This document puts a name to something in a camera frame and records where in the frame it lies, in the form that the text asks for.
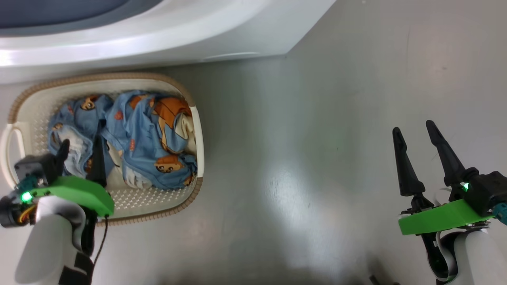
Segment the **perforated basket bottom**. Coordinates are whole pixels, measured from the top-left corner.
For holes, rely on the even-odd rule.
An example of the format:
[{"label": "perforated basket bottom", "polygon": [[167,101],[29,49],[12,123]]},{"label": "perforated basket bottom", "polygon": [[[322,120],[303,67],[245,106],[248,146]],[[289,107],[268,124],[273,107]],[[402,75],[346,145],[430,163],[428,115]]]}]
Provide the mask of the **perforated basket bottom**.
[{"label": "perforated basket bottom", "polygon": [[[107,94],[115,99],[120,93],[132,89],[162,91],[181,96],[179,90],[167,82],[146,79],[100,80],[43,89],[26,98],[17,114],[17,122],[26,126],[25,130],[22,131],[23,141],[25,145],[29,143],[31,146],[28,149],[25,147],[26,154],[41,155],[48,152],[47,126],[49,119],[64,103],[97,93]],[[130,217],[139,218],[142,216],[149,220],[151,218],[146,218],[146,215],[160,216],[161,211],[174,209],[178,206],[185,208],[197,195],[201,183],[202,178],[194,177],[189,186],[173,191],[157,188],[148,190],[133,189],[123,182],[120,171],[114,170],[107,178],[106,187],[115,202],[115,214],[111,217],[111,221],[115,219],[125,221]]]}]

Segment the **white washing machine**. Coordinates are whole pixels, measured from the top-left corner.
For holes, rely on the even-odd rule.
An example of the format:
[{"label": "white washing machine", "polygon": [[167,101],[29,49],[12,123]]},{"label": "white washing machine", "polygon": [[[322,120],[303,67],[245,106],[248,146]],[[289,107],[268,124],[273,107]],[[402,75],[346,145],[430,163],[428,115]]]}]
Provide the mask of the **white washing machine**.
[{"label": "white washing machine", "polygon": [[0,84],[287,53],[335,0],[0,0]]}]

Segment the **blue clothing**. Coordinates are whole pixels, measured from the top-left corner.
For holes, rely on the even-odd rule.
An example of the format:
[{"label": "blue clothing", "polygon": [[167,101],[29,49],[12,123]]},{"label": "blue clothing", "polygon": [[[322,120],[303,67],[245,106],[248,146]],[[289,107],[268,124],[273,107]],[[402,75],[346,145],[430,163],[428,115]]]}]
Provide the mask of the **blue clothing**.
[{"label": "blue clothing", "polygon": [[[92,95],[68,102],[50,119],[48,126],[48,148],[52,154],[58,152],[65,139],[70,140],[69,154],[65,161],[65,174],[85,178],[91,170],[93,144],[100,135],[100,121],[104,120],[113,101],[106,95]],[[102,142],[106,176],[114,164]]]},{"label": "blue clothing", "polygon": [[154,109],[157,102],[168,97],[160,93],[129,91],[115,100],[106,115],[106,126],[101,134],[115,149],[122,151],[124,180],[128,167],[159,189],[179,189],[185,187],[197,171],[195,157],[182,152],[187,142],[175,133],[174,125],[171,129],[164,124],[163,131],[160,127]]}]

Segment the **floor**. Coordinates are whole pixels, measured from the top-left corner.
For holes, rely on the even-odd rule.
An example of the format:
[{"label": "floor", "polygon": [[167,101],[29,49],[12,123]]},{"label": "floor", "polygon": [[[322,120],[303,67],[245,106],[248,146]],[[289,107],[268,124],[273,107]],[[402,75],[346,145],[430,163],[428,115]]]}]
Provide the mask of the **floor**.
[{"label": "floor", "polygon": [[[506,8],[337,0],[286,56],[152,70],[195,97],[204,184],[175,216],[111,227],[93,284],[434,284],[422,241],[397,226],[410,199],[391,131],[431,200],[445,191],[428,119],[465,167],[507,173]],[[3,87],[1,108],[25,87]],[[490,232],[507,256],[507,227]],[[0,229],[3,278],[28,234]]]}]

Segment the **green led light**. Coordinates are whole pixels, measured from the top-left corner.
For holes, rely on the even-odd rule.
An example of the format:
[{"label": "green led light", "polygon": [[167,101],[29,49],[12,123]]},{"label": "green led light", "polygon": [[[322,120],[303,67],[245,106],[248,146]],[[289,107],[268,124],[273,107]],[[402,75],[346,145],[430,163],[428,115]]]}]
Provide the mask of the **green led light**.
[{"label": "green led light", "polygon": [[30,194],[30,192],[25,192],[23,194],[21,194],[21,201],[23,202],[28,202],[32,199],[32,195]]}]

